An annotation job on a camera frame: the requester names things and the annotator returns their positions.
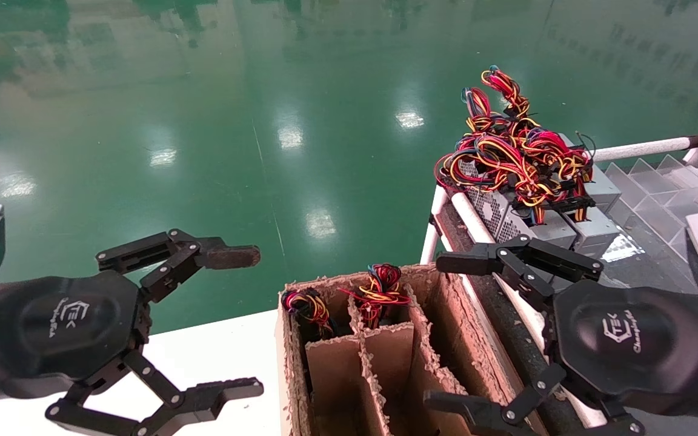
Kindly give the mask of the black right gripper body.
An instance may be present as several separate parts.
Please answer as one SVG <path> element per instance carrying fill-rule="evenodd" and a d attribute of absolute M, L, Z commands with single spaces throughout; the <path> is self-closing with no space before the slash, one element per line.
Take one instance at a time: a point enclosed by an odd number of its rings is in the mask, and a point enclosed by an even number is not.
<path fill-rule="evenodd" d="M 554 356 L 585 403 L 698 417 L 698 296 L 576 283 L 552 308 Z"/>

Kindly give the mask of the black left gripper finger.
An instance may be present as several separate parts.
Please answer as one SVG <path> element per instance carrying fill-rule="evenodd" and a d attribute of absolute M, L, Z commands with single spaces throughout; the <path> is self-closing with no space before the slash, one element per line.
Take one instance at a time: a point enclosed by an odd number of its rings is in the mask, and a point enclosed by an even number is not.
<path fill-rule="evenodd" d="M 144 300 L 158 303 L 202 268 L 250 268 L 260 262 L 256 245 L 229 246 L 221 237 L 194 237 L 180 229 L 134 240 L 99 252 L 100 271 L 122 275 L 157 265 L 139 282 Z"/>
<path fill-rule="evenodd" d="M 185 426 L 216 420 L 225 404 L 232 400 L 260 397 L 264 393 L 264 385 L 255 377 L 214 381 L 179 390 L 139 351 L 123 354 L 121 364 L 161 399 L 161 405 L 152 415 L 132 420 L 85 408 L 93 387 L 75 383 L 47 409 L 47 420 L 86 435 L 174 435 Z"/>

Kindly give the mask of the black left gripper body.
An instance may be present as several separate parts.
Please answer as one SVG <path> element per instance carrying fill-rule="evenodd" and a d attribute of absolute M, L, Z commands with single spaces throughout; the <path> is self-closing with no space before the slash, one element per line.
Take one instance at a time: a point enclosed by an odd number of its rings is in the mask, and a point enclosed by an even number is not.
<path fill-rule="evenodd" d="M 100 394 L 127 374 L 151 328 L 139 288 L 114 271 L 0 283 L 0 399 L 39 399 L 73 384 Z"/>

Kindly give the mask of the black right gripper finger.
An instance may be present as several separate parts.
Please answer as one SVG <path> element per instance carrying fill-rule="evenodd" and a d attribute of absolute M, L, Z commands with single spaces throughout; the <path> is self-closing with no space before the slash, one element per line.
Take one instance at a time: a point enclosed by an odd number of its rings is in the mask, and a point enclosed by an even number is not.
<path fill-rule="evenodd" d="M 597 281 L 603 264 L 548 241 L 521 235 L 504 243 L 476 243 L 466 252 L 441 252 L 437 255 L 437 270 L 469 276 L 497 274 L 535 310 L 552 310 L 555 290 L 541 278 L 541 271 L 570 282 Z"/>
<path fill-rule="evenodd" d="M 476 395 L 449 394 L 427 390 L 425 406 L 442 413 L 460 415 L 473 435 L 537 435 L 524 424 L 525 419 L 566 380 L 568 373 L 559 364 L 548 369 L 527 385 L 507 406 Z M 635 420 L 623 406 L 600 402 L 607 422 L 599 427 L 582 428 L 567 435 L 645 435 L 645 426 Z"/>

